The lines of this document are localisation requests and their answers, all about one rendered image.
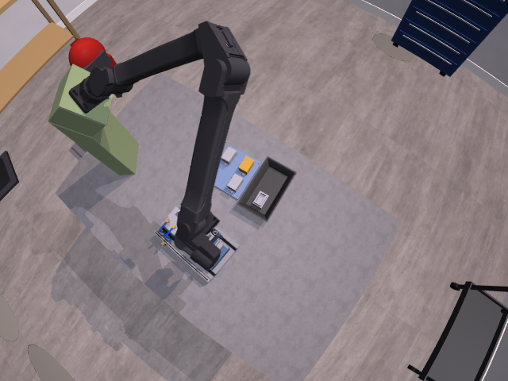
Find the orange block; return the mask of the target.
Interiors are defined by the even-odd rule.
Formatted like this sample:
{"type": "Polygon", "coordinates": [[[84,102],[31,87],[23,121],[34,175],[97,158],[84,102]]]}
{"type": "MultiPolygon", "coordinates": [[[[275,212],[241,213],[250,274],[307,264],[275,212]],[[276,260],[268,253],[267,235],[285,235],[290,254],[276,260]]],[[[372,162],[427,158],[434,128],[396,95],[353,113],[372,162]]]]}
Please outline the orange block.
{"type": "Polygon", "coordinates": [[[254,160],[250,159],[249,157],[245,157],[242,161],[241,165],[239,166],[239,171],[245,173],[246,175],[250,172],[253,165],[255,164],[254,160]]]}

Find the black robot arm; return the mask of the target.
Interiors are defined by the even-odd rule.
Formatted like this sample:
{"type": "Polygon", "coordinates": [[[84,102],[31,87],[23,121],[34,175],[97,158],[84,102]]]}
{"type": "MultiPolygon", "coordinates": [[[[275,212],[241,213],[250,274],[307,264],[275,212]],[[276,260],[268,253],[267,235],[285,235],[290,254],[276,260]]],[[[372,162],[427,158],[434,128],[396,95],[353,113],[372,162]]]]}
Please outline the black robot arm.
{"type": "Polygon", "coordinates": [[[220,222],[210,211],[212,193],[233,112],[251,73],[230,29],[204,21],[193,32],[123,63],[93,68],[68,93],[87,114],[112,94],[122,97],[139,80],[201,59],[205,67],[198,91],[204,103],[174,243],[209,271],[221,254],[207,236],[220,222]]]}

